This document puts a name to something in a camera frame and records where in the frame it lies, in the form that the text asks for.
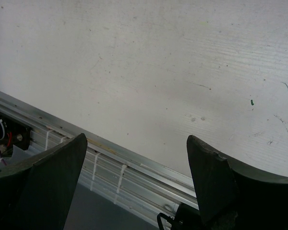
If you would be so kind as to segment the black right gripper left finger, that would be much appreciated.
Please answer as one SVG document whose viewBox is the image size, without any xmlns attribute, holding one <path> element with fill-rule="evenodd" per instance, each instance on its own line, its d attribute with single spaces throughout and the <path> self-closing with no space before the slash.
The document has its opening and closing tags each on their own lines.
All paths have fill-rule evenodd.
<svg viewBox="0 0 288 230">
<path fill-rule="evenodd" d="M 87 151 L 81 133 L 0 168 L 0 230 L 62 230 Z"/>
</svg>

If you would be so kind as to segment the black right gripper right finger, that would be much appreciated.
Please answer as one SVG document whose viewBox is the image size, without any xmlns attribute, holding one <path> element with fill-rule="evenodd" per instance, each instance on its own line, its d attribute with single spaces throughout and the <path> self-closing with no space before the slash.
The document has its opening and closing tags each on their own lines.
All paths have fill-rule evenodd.
<svg viewBox="0 0 288 230">
<path fill-rule="evenodd" d="M 288 177 L 243 163 L 194 135 L 186 146 L 205 227 L 288 230 Z"/>
</svg>

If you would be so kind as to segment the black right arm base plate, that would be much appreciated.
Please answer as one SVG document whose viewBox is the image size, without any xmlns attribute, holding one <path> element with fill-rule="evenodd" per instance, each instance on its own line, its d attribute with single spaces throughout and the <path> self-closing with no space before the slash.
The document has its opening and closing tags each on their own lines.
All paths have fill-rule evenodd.
<svg viewBox="0 0 288 230">
<path fill-rule="evenodd" d="M 157 224 L 160 230 L 164 230 L 165 226 L 162 223 L 165 220 L 171 225 L 171 230 L 204 230 L 199 210 L 187 205 L 180 204 L 174 218 L 167 216 L 164 213 L 157 215 Z"/>
</svg>

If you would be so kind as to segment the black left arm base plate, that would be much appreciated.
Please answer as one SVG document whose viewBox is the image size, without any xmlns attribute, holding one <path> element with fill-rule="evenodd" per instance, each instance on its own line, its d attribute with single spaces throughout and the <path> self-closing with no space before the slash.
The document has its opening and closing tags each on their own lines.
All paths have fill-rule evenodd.
<svg viewBox="0 0 288 230">
<path fill-rule="evenodd" d="M 11 158 L 13 147 L 28 150 L 31 128 L 0 112 L 0 158 Z"/>
</svg>

